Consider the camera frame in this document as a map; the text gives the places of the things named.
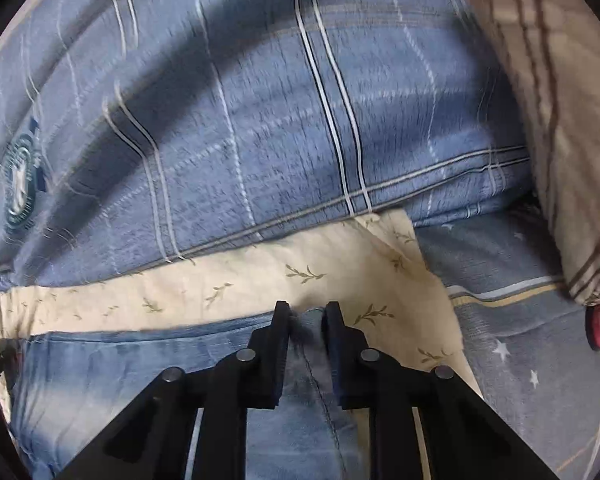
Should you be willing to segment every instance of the yellow stripe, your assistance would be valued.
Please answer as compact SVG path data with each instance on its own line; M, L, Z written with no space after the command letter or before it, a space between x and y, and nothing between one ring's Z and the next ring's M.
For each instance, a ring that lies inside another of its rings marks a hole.
M469 294L464 294L463 296L458 296L457 298L453 298L451 300L451 305L454 307L462 306L470 303L478 303L484 306L497 307L497 306L506 306L512 303L517 303L518 301L526 300L527 298L532 298L533 296L537 296L538 294L544 294L545 292L549 292L550 290L559 290L565 288L563 282L560 283L547 283L546 285L541 285L536 288L530 288L529 290L525 290L524 292L519 292L518 294L514 294L513 296L509 296L508 298L502 298L501 300L479 300L474 296Z

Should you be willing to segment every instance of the denim fabric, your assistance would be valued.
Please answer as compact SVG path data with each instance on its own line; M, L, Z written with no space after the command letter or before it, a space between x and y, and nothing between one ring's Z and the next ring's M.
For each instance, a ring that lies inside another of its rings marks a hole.
M161 370L213 366L246 346L251 332L270 318L154 332L48 333L20 341L11 431L34 480L58 473ZM249 410L248 479L364 476L356 425L331 391L321 320L321 309L294 318L280 405Z
M562 480L581 480L600 422L600 353L587 342L584 307L561 287L560 254L540 210L522 203L416 235L452 298L461 286L487 303L456 307L484 400ZM489 304L490 292L503 304ZM600 451L591 478L599 468Z
M0 52L0 290L471 216L524 145L464 0L43 0Z

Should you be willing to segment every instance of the cloth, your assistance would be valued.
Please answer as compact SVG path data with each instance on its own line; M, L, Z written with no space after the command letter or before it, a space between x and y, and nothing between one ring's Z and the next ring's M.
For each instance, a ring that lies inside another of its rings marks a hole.
M566 293L536 204L417 229L455 306L484 400L562 480L582 480L600 423L600 352ZM600 449L589 478L600 468Z
M246 346L251 332L270 318L162 332L52 333L22 341L11 431L33 479L53 478L161 370L211 367ZM249 410L247 479L365 478L356 423L331 389L321 320L319 309L294 319L280 405Z
M530 187L524 145L464 0L34 0L0 42L0 290L476 214Z
M570 294L600 303L600 21L583 0L469 0L525 118Z
M347 324L403 366L452 366L478 390L458 320L403 210L319 226L276 242L200 256L71 288L0 293L0 341L47 332L170 329L339 301ZM10 402L0 381L7 418Z

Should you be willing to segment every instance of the screw head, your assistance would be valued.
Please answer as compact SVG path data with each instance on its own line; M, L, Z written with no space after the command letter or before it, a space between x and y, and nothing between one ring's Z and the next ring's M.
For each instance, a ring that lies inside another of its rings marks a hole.
M253 361L256 357L255 350L251 348L243 348L242 350L238 350L235 354L236 359L243 363L247 363L249 361Z
M162 371L160 375L162 380L167 383L173 383L184 377L184 370L182 368L178 368L177 366L172 366Z
M433 371L435 372L436 377L440 379L450 379L455 375L453 368L446 365L436 366Z
M373 363L380 358L380 352L375 348L365 348L360 352L360 358L367 363Z

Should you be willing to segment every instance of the brown striped fabric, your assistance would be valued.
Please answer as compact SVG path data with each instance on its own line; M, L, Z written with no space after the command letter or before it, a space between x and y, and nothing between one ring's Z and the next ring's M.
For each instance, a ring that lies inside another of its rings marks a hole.
M469 0L512 82L570 294L600 303L600 22L583 0Z

